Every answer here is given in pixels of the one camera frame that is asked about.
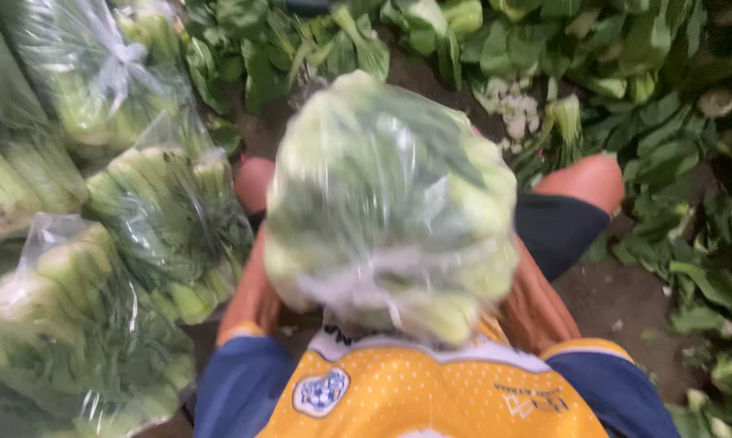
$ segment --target clear plastic bag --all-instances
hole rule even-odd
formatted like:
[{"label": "clear plastic bag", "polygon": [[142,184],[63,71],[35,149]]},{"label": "clear plastic bag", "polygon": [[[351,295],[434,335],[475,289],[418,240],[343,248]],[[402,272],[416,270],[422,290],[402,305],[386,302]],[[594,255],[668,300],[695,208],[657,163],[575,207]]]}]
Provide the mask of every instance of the clear plastic bag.
[{"label": "clear plastic bag", "polygon": [[160,114],[135,147],[88,178],[86,211],[172,320],[202,322],[230,297],[252,246],[221,150],[192,160]]},{"label": "clear plastic bag", "polygon": [[70,213],[86,197],[82,177],[0,32],[0,238],[24,231],[38,211]]},{"label": "clear plastic bag", "polygon": [[100,161],[133,146],[163,111],[207,136],[181,63],[176,17],[166,2],[141,0],[113,15],[104,0],[0,0],[11,44],[72,152]]},{"label": "clear plastic bag", "polygon": [[193,375],[106,228],[37,214],[0,285],[0,436],[126,436],[174,414]]},{"label": "clear plastic bag", "polygon": [[460,344],[511,285],[516,196],[499,149],[464,114],[343,75],[288,124],[266,271],[294,309]]}]

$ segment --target blue sleeve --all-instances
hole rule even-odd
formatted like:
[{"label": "blue sleeve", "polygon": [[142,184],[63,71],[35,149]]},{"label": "blue sleeve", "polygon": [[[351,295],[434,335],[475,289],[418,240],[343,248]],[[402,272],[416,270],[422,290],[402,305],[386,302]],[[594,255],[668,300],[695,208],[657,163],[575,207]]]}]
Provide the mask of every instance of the blue sleeve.
[{"label": "blue sleeve", "polygon": [[271,337],[235,337],[215,352],[197,385],[195,438],[252,438],[274,412],[295,369]]},{"label": "blue sleeve", "polygon": [[653,384],[630,361],[612,354],[569,352],[546,362],[575,388],[607,432],[627,438],[680,438]]}]

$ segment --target ground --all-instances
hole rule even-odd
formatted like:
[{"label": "ground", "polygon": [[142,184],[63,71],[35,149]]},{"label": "ground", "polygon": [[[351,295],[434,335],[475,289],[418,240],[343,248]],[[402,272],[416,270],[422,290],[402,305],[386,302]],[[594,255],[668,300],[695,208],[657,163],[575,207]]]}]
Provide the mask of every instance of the ground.
[{"label": "ground", "polygon": [[[407,57],[398,48],[394,34],[380,30],[380,37],[391,48],[390,84],[465,112],[491,140],[503,136],[504,129],[497,116],[488,116],[468,89],[453,91],[442,86],[433,65]],[[266,105],[259,116],[250,114],[244,108],[241,95],[238,87],[233,89],[234,118],[244,136],[244,154],[273,160],[293,109],[284,101],[277,101]],[[699,179],[706,178],[708,175],[702,174]],[[620,217],[607,232],[621,234],[630,226],[627,218]],[[578,264],[553,285],[577,321],[582,335],[609,339],[625,348],[636,363],[657,379],[658,393],[664,402],[682,403],[687,388],[700,387],[704,383],[703,373],[682,366],[683,350],[698,340],[677,337],[670,332],[666,317],[670,313],[672,297],[664,294],[664,284],[657,277],[640,266],[624,266],[615,260],[605,260]],[[282,324],[307,328],[304,332],[309,334],[315,319],[299,320],[297,316],[287,314],[283,316]],[[197,340],[200,368],[212,351],[215,328],[215,322],[191,328]],[[189,436],[189,429],[178,420],[172,425],[160,426],[159,436]]]}]

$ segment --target person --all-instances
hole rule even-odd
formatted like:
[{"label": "person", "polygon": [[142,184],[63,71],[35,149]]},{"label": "person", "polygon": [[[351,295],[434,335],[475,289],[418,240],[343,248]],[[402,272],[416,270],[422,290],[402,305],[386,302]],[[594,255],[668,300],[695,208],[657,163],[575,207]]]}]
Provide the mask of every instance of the person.
[{"label": "person", "polygon": [[[253,158],[236,177],[238,197],[258,220],[272,175],[270,161]],[[620,169],[604,155],[520,194],[512,290],[485,313],[470,345],[454,351],[351,339],[325,326],[294,362],[271,337],[281,302],[264,273],[259,230],[198,383],[195,436],[679,437],[628,353],[583,338],[550,285],[607,227],[623,196]]]}]

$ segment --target plastic bag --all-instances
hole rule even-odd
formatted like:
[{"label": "plastic bag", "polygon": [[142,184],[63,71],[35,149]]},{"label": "plastic bag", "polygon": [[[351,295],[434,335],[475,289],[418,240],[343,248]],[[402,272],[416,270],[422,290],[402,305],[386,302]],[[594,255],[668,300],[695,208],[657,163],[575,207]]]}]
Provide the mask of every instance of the plastic bag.
[{"label": "plastic bag", "polygon": [[200,137],[190,154],[207,150],[165,2],[137,1],[115,18],[104,0],[0,0],[0,18],[79,157],[114,157],[163,111]]},{"label": "plastic bag", "polygon": [[196,324],[230,297],[252,246],[221,150],[193,161],[165,113],[88,178],[86,210],[172,320]]},{"label": "plastic bag", "polygon": [[66,214],[86,197],[0,32],[0,238],[21,233],[38,211]]},{"label": "plastic bag", "polygon": [[288,124],[266,271],[294,309],[460,344],[509,290],[516,196],[499,149],[464,114],[343,75]]},{"label": "plastic bag", "polygon": [[40,432],[127,435],[175,412],[193,377],[191,354],[103,225],[33,218],[20,263],[0,286],[0,397],[10,401],[0,403],[0,429],[20,410]]}]

